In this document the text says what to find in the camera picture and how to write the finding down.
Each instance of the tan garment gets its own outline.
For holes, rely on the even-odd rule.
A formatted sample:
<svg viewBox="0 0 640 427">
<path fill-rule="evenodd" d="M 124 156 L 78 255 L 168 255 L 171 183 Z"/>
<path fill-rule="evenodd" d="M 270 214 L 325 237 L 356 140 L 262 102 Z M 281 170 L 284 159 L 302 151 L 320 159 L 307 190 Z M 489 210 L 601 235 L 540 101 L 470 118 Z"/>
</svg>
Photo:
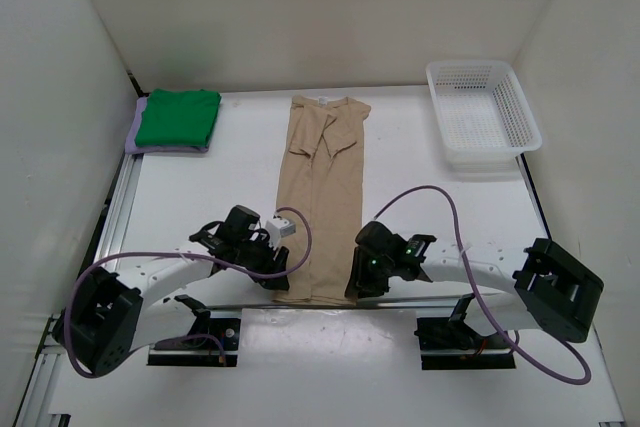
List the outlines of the tan garment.
<svg viewBox="0 0 640 427">
<path fill-rule="evenodd" d="M 305 265 L 289 276 L 289 291 L 276 292 L 276 301 L 351 303 L 344 290 L 362 227 L 363 121 L 370 110 L 350 98 L 326 106 L 293 98 L 277 204 L 295 207 L 305 215 L 313 247 Z M 304 254 L 307 237 L 300 221 L 294 215 L 287 217 L 298 225 L 297 232 L 283 240 L 291 251 L 291 266 Z"/>
</svg>

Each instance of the purple cloth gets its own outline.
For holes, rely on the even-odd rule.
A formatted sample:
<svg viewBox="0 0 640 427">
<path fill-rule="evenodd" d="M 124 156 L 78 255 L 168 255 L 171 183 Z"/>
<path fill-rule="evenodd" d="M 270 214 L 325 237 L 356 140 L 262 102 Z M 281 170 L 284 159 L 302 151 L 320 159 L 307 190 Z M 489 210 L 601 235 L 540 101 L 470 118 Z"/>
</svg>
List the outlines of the purple cloth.
<svg viewBox="0 0 640 427">
<path fill-rule="evenodd" d="M 192 152 L 203 153 L 209 150 L 209 146 L 206 147 L 189 147 L 186 145 L 147 145 L 146 147 L 138 147 L 136 145 L 136 135 L 140 129 L 142 123 L 142 112 L 147 108 L 147 98 L 140 97 L 136 102 L 136 113 L 133 117 L 133 124 L 127 134 L 127 139 L 124 142 L 124 152 L 126 154 L 148 154 L 150 152 Z"/>
</svg>

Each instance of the green cloth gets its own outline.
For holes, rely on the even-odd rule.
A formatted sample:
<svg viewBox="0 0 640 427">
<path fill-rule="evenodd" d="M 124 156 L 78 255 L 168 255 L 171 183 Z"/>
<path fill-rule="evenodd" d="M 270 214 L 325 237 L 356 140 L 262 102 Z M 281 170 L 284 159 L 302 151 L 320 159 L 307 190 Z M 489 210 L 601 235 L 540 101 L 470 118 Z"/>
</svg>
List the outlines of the green cloth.
<svg viewBox="0 0 640 427">
<path fill-rule="evenodd" d="M 142 113 L 136 145 L 206 147 L 216 122 L 220 94 L 206 90 L 154 90 Z"/>
</svg>

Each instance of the plastic laundry basket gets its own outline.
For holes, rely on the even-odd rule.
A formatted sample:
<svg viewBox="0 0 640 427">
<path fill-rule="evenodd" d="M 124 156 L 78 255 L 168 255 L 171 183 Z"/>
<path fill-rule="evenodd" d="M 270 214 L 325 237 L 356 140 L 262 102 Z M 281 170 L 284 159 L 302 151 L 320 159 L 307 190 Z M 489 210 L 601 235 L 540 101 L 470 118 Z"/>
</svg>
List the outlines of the plastic laundry basket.
<svg viewBox="0 0 640 427">
<path fill-rule="evenodd" d="M 431 62 L 427 79 L 446 157 L 455 166 L 500 168 L 542 145 L 527 99 L 506 62 Z"/>
</svg>

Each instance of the white wall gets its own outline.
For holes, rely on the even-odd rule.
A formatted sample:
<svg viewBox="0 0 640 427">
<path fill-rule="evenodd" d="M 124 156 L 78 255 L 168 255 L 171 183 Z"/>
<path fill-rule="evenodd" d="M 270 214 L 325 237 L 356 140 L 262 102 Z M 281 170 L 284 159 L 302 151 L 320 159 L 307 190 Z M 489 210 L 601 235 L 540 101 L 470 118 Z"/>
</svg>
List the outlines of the white wall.
<svg viewBox="0 0 640 427">
<path fill-rule="evenodd" d="M 548 0 L 93 0 L 142 87 L 425 83 L 432 60 L 512 61 Z"/>
<path fill-rule="evenodd" d="M 596 328 L 640 425 L 640 0 L 553 0 L 516 70 L 545 137 L 527 158 L 551 233 L 605 282 Z"/>
<path fill-rule="evenodd" d="M 89 0 L 0 0 L 0 425 L 77 274 L 134 102 Z"/>
</svg>

